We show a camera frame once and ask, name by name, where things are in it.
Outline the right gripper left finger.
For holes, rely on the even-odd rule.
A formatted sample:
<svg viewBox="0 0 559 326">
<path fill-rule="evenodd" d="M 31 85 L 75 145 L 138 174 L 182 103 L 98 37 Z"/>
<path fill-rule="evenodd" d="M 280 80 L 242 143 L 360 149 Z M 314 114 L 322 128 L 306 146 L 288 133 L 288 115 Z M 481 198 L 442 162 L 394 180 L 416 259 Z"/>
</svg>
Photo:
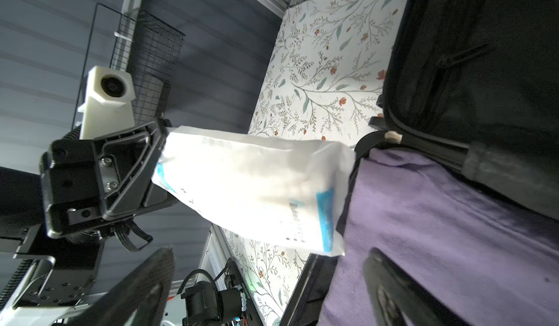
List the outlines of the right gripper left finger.
<svg viewBox="0 0 559 326">
<path fill-rule="evenodd" d="M 171 247 L 163 247 L 115 285 L 70 325 L 160 325 L 175 270 Z"/>
</svg>

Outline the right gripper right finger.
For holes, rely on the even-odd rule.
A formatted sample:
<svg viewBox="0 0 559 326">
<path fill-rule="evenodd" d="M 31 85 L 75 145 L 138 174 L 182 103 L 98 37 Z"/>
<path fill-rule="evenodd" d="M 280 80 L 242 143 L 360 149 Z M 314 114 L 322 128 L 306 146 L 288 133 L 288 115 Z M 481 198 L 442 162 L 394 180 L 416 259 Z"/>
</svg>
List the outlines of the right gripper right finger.
<svg viewBox="0 0 559 326">
<path fill-rule="evenodd" d="M 363 265 L 377 325 L 466 325 L 380 249 Z"/>
</svg>

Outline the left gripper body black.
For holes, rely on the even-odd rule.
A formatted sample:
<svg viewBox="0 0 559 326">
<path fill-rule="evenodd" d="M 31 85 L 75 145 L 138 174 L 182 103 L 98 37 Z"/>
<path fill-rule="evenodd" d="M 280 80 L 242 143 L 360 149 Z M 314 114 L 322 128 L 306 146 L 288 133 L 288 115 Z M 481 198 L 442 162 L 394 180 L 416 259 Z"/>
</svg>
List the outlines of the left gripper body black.
<svg viewBox="0 0 559 326">
<path fill-rule="evenodd" d="M 155 119 L 94 139 L 77 138 L 79 128 L 54 141 L 42 155 L 40 174 L 46 233 L 76 244 L 116 237 L 130 252 L 153 237 L 135 217 L 172 207 L 177 199 L 151 180 L 169 122 Z"/>
</svg>

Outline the purple jeans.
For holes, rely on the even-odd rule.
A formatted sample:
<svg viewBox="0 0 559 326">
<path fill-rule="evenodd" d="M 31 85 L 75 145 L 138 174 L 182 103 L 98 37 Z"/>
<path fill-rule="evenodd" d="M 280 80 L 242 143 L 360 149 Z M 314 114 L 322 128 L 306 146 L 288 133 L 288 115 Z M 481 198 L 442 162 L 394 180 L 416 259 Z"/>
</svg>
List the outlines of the purple jeans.
<svg viewBox="0 0 559 326">
<path fill-rule="evenodd" d="M 422 155 L 361 161 L 320 325 L 374 325 L 377 248 L 471 325 L 558 324 L 558 223 L 494 199 Z"/>
</svg>

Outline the small white packet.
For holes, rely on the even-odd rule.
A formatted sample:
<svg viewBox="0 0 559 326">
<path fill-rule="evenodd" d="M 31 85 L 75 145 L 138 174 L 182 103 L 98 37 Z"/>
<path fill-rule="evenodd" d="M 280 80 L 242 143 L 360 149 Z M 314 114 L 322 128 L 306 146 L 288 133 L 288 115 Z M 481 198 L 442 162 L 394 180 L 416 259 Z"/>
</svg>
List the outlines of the small white packet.
<svg viewBox="0 0 559 326">
<path fill-rule="evenodd" d="M 342 256 L 336 226 L 355 152 L 337 141 L 292 141 L 181 126 L 170 131 L 153 182 L 241 237 Z"/>
</svg>

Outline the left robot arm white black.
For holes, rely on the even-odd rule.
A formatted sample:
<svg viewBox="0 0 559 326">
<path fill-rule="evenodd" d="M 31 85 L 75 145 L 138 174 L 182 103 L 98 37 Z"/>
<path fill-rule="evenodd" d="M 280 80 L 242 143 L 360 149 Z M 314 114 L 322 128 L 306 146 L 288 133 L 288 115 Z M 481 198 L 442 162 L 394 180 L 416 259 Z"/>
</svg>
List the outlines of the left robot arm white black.
<svg viewBox="0 0 559 326">
<path fill-rule="evenodd" d="M 38 174 L 1 169 L 1 251 L 20 263 L 1 291 L 1 324 L 52 325 L 90 292 L 107 240 L 131 253 L 151 244 L 135 218 L 175 203 L 152 182 L 168 128 L 155 119 L 90 139 L 76 128 L 51 143 Z"/>
</svg>

